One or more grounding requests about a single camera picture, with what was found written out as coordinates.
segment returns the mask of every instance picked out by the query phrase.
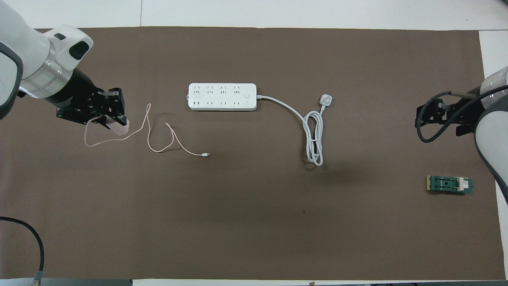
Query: robotic arm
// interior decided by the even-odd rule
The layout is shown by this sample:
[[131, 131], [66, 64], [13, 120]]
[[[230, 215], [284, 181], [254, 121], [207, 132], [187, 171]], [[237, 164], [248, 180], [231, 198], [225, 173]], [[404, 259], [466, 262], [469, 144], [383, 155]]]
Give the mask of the robotic arm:
[[41, 34], [2, 0], [0, 27], [0, 120], [28, 94], [55, 105], [58, 118], [128, 132], [121, 89], [104, 91], [76, 68], [93, 46], [87, 34], [68, 25]]
[[[487, 77], [468, 93], [444, 92], [417, 108], [415, 127], [425, 143], [434, 141], [450, 124], [458, 124], [457, 136], [474, 133], [477, 151], [496, 179], [508, 202], [508, 67]], [[440, 99], [452, 95], [461, 99], [446, 105]], [[431, 138], [423, 138], [420, 128], [438, 123], [443, 127]]]

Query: power outlet socket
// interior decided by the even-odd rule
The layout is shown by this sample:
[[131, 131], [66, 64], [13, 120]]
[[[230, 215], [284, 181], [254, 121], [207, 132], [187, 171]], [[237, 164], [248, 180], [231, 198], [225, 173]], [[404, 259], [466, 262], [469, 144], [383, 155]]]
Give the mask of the power outlet socket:
[[187, 102], [192, 110], [252, 111], [256, 95], [254, 83], [191, 83]]

